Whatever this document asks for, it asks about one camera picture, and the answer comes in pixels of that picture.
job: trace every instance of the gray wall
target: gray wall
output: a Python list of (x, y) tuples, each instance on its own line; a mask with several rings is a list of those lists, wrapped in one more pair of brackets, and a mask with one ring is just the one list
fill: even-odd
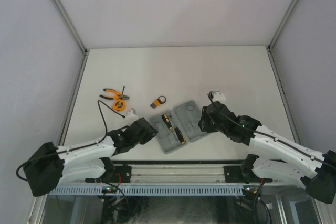
[(301, 0), (274, 53), (303, 140), (336, 151), (336, 0)]
[(24, 223), (33, 199), (16, 168), (60, 133), (81, 53), (50, 0), (0, 0), (0, 216)]

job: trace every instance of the orange pliers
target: orange pliers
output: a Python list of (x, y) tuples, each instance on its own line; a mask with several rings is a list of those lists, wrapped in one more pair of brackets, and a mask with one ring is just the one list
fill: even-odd
[(101, 94), (100, 97), (107, 99), (107, 100), (115, 100), (113, 105), (111, 106), (116, 111), (123, 111), (126, 108), (126, 104), (124, 100), (129, 100), (130, 97), (124, 94), (125, 86), (122, 88), (122, 92), (119, 92), (114, 89), (103, 89), (105, 92), (113, 93), (114, 95), (103, 95)]

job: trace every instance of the gray tool case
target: gray tool case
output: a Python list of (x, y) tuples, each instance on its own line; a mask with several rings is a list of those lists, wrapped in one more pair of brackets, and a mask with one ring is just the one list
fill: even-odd
[[(166, 115), (172, 129), (169, 129), (162, 115)], [(208, 133), (202, 132), (198, 127), (198, 122), (201, 119), (202, 113), (194, 101), (189, 101), (175, 107), (172, 111), (166, 111), (160, 115), (150, 118), (151, 125), (158, 130), (157, 139), (159, 140), (162, 151), (165, 154), (171, 153), (188, 142), (195, 142)], [(176, 135), (175, 128), (178, 127), (182, 132), (185, 144), (182, 144)]]

